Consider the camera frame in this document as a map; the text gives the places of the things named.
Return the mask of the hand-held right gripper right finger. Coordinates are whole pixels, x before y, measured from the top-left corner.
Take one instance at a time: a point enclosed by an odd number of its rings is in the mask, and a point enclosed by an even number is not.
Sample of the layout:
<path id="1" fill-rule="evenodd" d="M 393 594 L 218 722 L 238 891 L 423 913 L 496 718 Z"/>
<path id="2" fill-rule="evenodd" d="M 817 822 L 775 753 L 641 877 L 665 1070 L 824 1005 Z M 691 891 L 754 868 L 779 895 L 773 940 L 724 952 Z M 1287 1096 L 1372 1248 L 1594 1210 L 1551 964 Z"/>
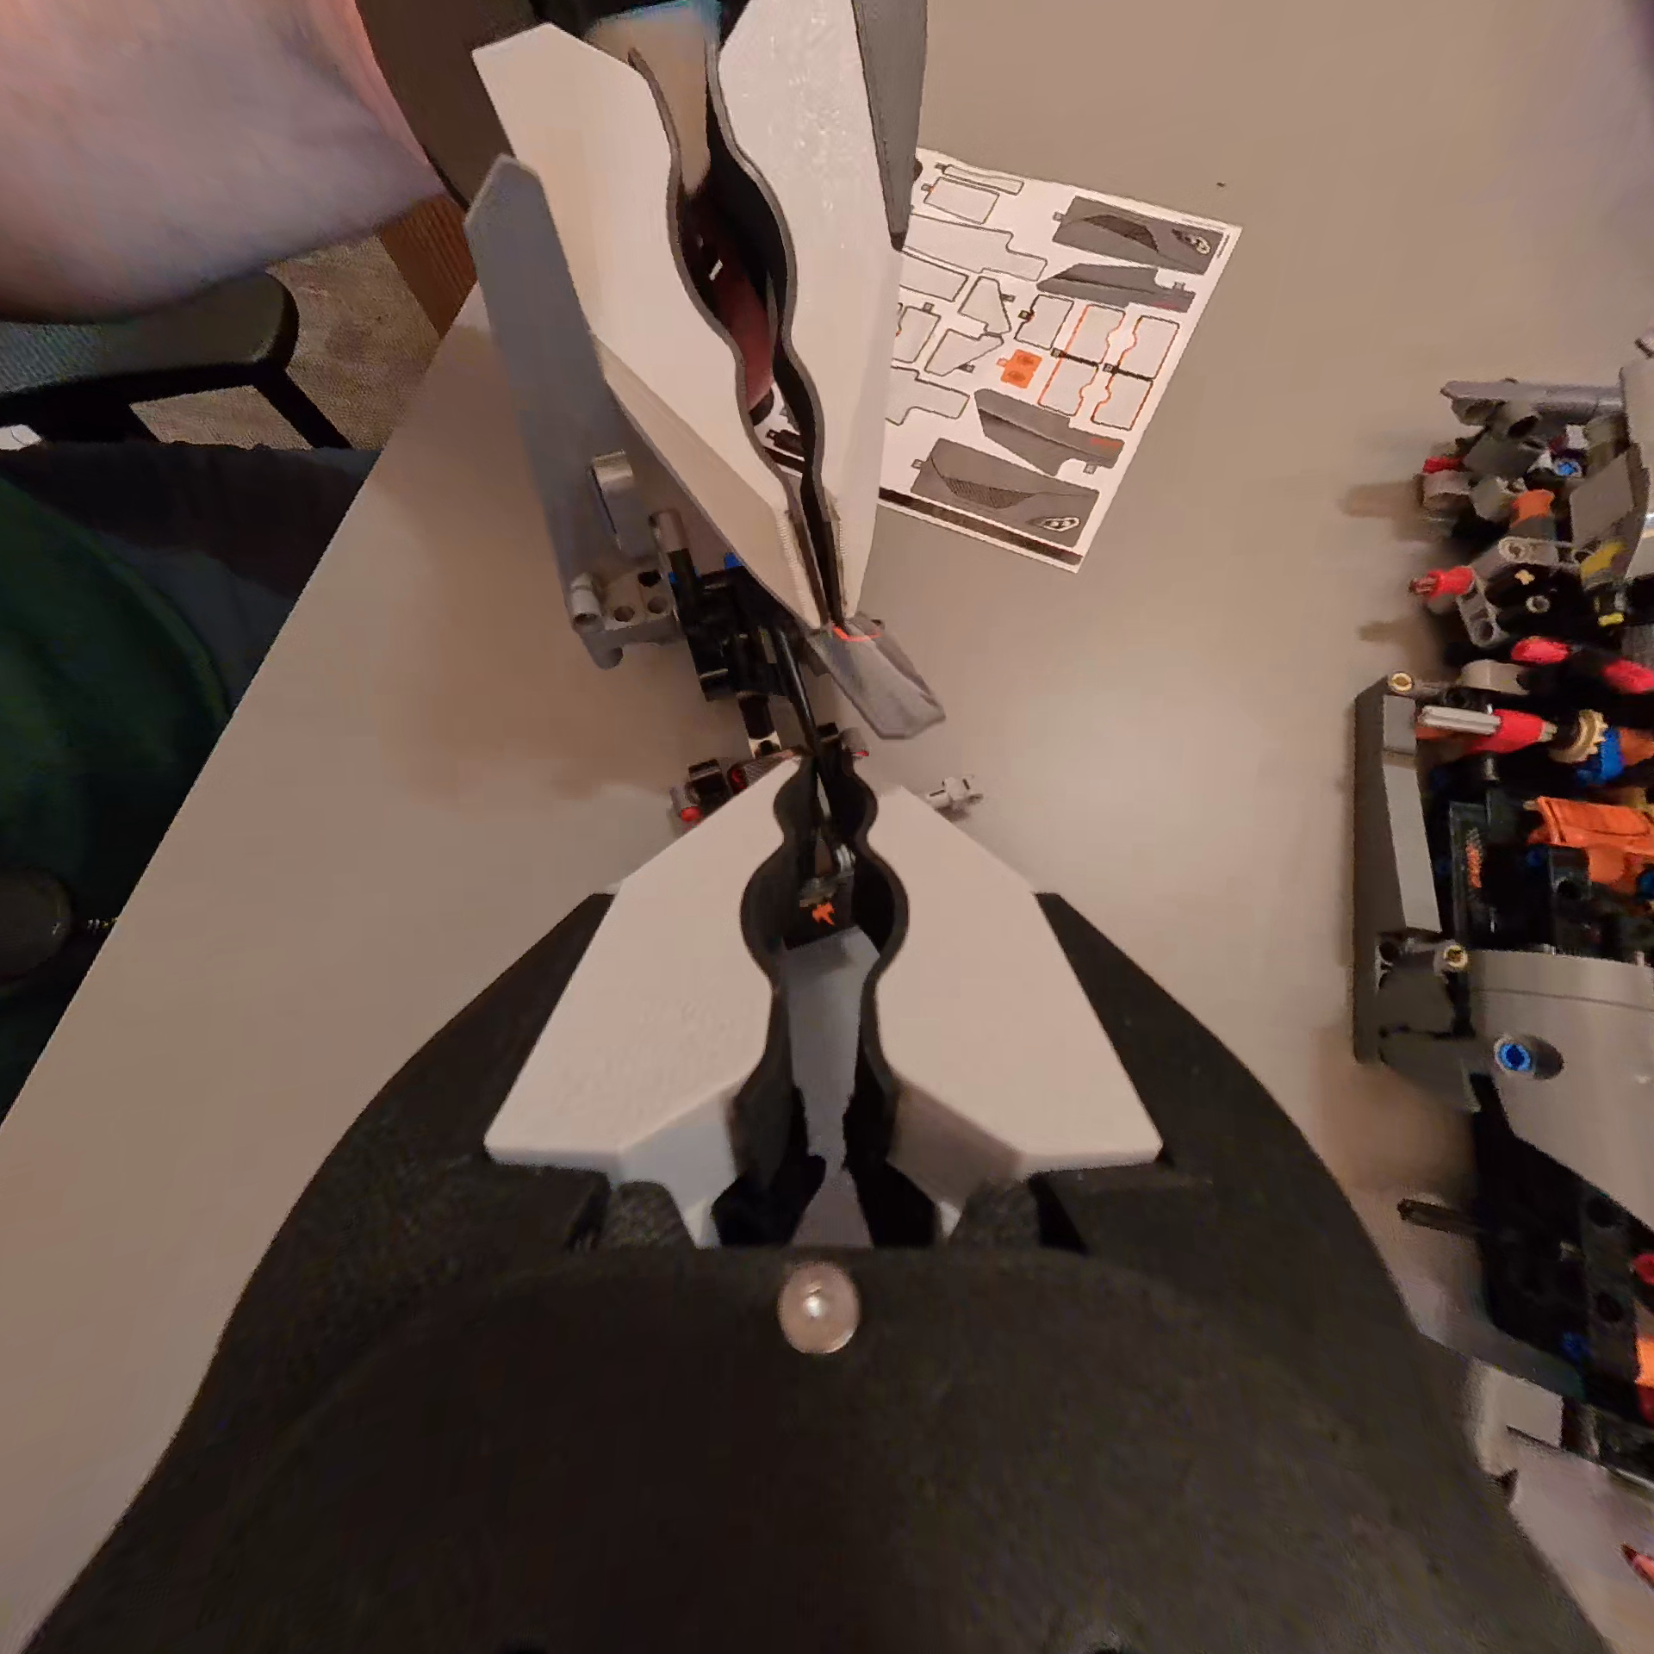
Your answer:
<path id="1" fill-rule="evenodd" d="M 874 946 L 854 1057 L 854 1192 L 874 1244 L 933 1244 L 988 1185 L 1151 1165 L 1163 1135 L 1041 895 L 905 787 L 854 781 L 854 917 Z"/>

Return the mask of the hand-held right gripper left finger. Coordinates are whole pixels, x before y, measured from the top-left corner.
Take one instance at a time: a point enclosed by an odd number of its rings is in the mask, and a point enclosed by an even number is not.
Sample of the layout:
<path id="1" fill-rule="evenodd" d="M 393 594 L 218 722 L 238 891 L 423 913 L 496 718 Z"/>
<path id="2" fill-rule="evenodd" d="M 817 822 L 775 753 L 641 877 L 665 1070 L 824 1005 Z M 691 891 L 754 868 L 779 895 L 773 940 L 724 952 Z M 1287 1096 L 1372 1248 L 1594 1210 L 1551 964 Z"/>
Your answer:
<path id="1" fill-rule="evenodd" d="M 669 1191 L 714 1246 L 738 1177 L 732 1104 L 769 1039 L 771 984 L 740 923 L 781 848 L 783 759 L 612 889 L 590 942 L 484 1133 L 502 1165 L 598 1171 Z"/>

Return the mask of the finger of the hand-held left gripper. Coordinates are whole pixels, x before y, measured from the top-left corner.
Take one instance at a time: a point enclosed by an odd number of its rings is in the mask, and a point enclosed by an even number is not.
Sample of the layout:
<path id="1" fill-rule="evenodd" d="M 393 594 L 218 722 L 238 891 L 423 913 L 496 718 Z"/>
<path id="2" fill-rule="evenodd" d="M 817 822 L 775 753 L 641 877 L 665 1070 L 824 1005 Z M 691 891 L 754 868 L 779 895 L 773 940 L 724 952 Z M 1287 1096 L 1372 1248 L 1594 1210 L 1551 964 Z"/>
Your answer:
<path id="1" fill-rule="evenodd" d="M 726 547 L 817 627 L 819 578 L 791 493 L 758 452 L 738 348 L 683 263 L 675 129 L 649 72 L 553 25 L 472 58 L 513 155 L 543 184 L 618 405 Z"/>
<path id="2" fill-rule="evenodd" d="M 754 1 L 716 60 L 722 131 L 781 245 L 781 393 L 823 623 L 858 610 L 882 476 L 899 249 L 884 216 L 856 3 Z"/>

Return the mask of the black grey lego frame assembly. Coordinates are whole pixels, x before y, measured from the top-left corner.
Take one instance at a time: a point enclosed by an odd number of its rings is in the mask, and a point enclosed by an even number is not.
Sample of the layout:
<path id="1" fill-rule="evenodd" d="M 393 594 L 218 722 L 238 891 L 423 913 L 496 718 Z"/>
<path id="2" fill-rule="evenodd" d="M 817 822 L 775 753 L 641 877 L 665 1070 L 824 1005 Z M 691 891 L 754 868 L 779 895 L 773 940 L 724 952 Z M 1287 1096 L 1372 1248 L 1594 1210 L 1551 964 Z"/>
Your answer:
<path id="1" fill-rule="evenodd" d="M 728 698 L 746 732 L 744 759 L 687 767 L 671 789 L 675 822 L 693 830 L 783 759 L 809 759 L 815 797 L 791 852 L 779 938 L 803 944 L 858 925 L 878 948 L 891 944 L 903 893 L 866 840 L 876 803 L 858 767 L 868 744 L 817 718 L 805 679 L 830 677 L 884 738 L 939 722 L 939 702 L 876 623 L 807 631 L 738 556 L 697 568 L 679 513 L 647 507 L 539 176 L 496 157 L 464 228 L 570 629 L 600 669 L 630 647 L 683 641 L 702 696 Z"/>

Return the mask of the person's left forearm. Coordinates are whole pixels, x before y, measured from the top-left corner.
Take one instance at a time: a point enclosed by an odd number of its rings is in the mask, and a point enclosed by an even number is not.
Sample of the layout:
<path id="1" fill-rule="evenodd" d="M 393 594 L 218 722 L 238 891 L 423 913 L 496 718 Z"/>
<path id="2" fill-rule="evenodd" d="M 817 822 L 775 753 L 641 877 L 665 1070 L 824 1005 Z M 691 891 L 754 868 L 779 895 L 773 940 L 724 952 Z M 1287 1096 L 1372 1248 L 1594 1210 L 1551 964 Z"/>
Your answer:
<path id="1" fill-rule="evenodd" d="M 346 1 L 3 1 L 1 312 L 124 316 L 441 192 Z"/>

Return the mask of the large lego car chassis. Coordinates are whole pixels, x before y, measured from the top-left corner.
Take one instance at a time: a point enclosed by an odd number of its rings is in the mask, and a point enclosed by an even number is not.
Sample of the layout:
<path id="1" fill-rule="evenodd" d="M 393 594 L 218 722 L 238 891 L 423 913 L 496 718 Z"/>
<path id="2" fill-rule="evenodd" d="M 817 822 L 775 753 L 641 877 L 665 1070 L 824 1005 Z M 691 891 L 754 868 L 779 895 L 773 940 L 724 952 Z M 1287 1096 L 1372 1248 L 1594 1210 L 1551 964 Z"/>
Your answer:
<path id="1" fill-rule="evenodd" d="M 1374 1204 L 1472 1441 L 1600 1636 L 1650 1649 L 1651 358 L 1449 381 L 1409 580 L 1439 657 L 1352 702 L 1352 1051 L 1466 1126 Z"/>

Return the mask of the white sticker sheet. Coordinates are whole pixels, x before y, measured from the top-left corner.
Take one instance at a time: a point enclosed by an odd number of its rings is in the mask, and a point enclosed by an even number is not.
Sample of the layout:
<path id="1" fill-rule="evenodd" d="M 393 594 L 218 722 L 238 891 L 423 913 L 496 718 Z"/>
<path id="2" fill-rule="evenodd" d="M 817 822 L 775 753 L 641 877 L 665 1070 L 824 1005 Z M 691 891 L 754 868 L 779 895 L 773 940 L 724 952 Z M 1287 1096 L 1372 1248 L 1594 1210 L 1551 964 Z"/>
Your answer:
<path id="1" fill-rule="evenodd" d="M 880 501 L 1078 568 L 1240 234 L 921 149 Z"/>

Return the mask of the black office chair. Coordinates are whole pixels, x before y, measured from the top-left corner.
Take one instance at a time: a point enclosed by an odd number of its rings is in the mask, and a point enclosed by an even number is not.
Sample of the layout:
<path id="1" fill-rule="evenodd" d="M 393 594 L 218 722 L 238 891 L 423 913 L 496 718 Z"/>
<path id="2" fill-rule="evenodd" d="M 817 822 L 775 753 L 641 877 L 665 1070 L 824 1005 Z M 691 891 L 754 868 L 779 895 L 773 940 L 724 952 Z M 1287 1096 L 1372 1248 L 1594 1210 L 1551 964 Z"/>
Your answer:
<path id="1" fill-rule="evenodd" d="M 137 403 L 248 385 L 313 448 L 348 438 L 289 375 L 291 293 L 267 273 L 139 316 L 1 324 L 1 423 L 45 440 L 147 440 Z"/>

